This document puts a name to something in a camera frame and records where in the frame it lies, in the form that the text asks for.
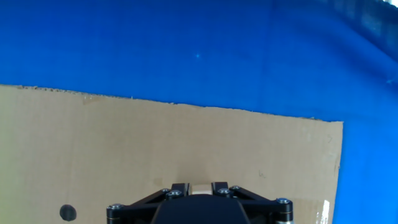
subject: blue fabric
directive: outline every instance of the blue fabric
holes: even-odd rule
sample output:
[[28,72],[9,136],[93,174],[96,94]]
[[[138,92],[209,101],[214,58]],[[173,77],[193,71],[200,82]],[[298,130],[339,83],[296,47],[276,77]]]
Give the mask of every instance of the blue fabric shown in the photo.
[[344,121],[334,223],[397,224],[398,64],[347,18],[315,1],[2,0],[0,83]]

